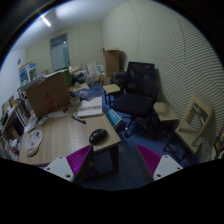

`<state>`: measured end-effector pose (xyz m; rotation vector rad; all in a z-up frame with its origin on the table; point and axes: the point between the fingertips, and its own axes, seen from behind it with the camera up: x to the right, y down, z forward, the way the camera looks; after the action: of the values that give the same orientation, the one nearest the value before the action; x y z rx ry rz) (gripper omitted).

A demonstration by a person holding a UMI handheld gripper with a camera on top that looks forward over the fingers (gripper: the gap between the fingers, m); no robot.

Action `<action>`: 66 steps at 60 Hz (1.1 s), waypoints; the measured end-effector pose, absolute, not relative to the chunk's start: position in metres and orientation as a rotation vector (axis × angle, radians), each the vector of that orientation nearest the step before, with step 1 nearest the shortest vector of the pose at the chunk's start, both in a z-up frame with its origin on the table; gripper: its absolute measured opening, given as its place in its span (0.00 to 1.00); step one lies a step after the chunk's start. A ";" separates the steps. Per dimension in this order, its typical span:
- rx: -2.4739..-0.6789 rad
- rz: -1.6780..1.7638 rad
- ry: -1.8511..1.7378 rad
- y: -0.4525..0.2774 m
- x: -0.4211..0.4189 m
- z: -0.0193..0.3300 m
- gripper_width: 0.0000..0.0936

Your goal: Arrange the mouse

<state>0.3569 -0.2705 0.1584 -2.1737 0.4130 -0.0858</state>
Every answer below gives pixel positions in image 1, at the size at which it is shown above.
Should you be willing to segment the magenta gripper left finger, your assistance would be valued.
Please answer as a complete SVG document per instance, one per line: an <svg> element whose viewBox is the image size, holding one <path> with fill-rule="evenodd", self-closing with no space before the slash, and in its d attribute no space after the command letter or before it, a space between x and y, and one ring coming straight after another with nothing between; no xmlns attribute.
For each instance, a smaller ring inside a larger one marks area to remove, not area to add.
<svg viewBox="0 0 224 224"><path fill-rule="evenodd" d="M44 170L70 182L81 182L88 171L92 154L93 146L88 145L67 157L57 157Z"/></svg>

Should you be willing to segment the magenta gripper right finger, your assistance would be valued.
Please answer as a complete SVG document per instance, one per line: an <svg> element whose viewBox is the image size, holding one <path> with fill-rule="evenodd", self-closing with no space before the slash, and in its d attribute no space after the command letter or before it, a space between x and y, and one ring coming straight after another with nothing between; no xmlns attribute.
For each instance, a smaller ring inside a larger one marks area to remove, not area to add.
<svg viewBox="0 0 224 224"><path fill-rule="evenodd" d="M182 166L167 154L159 155L139 144L136 147L154 180L159 180L182 169Z"/></svg>

